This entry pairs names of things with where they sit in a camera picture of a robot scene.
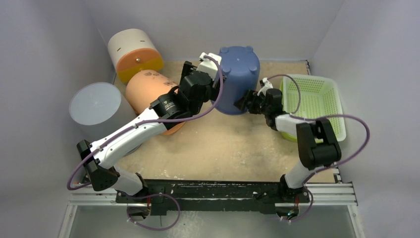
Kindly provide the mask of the blue plastic bucket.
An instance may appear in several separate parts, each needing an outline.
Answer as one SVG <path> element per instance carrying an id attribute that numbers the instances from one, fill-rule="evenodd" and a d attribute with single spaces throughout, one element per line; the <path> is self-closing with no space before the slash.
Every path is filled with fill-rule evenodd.
<path id="1" fill-rule="evenodd" d="M 241 115 L 245 109 L 238 109 L 234 103 L 249 90 L 255 90 L 260 74 L 260 60 L 251 46 L 222 47 L 221 69 L 224 81 L 222 96 L 216 109 L 227 115 Z"/>

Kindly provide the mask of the white mesh basket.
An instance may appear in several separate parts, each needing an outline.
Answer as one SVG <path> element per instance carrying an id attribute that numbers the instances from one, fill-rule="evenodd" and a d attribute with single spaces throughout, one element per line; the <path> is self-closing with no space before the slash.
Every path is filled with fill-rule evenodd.
<path id="1" fill-rule="evenodd" d="M 343 113 L 338 86 L 334 80 L 304 74 L 290 76 L 297 84 L 287 77 L 280 84 L 286 112 L 293 112 L 299 107 L 296 116 L 307 119 Z"/>

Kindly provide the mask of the orange capybara bucket blue rim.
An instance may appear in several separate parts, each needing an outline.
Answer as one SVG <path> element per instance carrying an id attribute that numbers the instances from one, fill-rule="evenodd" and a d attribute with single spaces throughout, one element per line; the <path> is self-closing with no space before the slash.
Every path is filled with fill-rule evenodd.
<path id="1" fill-rule="evenodd" d="M 136 114 L 142 113 L 159 96 L 178 84 L 154 70 L 142 70 L 128 82 L 125 98 Z"/>

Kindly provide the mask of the large grey plastic bucket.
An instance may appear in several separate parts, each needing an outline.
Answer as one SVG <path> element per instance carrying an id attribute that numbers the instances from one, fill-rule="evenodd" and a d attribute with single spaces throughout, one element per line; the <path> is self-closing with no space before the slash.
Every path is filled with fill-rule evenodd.
<path id="1" fill-rule="evenodd" d="M 118 88 L 106 82 L 80 89 L 70 102 L 69 113 L 89 142 L 112 134 L 136 117 Z"/>

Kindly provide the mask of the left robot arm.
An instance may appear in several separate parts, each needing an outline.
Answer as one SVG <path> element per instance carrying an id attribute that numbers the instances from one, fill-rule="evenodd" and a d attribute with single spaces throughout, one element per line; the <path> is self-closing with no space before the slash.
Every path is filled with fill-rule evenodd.
<path id="1" fill-rule="evenodd" d="M 222 92 L 223 75 L 217 60 L 205 55 L 197 67 L 185 62 L 179 85 L 159 96 L 139 116 L 100 140 L 79 142 L 82 162 L 77 168 L 85 169 L 94 191 L 113 188 L 136 203 L 145 201 L 148 190 L 141 175 L 119 169 L 117 162 L 148 139 L 205 116 L 200 112 L 203 103 L 217 104 Z"/>

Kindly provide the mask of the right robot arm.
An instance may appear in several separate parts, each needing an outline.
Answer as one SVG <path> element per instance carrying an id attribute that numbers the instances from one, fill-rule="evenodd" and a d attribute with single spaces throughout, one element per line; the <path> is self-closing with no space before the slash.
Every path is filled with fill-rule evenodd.
<path id="1" fill-rule="evenodd" d="M 264 93 L 249 90 L 234 106 L 251 114 L 264 115 L 271 129 L 296 136 L 299 161 L 280 178 L 278 195 L 281 200 L 291 201 L 303 188 L 307 178 L 318 169 L 341 160 L 341 148 L 331 122 L 328 119 L 304 121 L 292 117 L 283 109 L 279 89 L 267 89 Z"/>

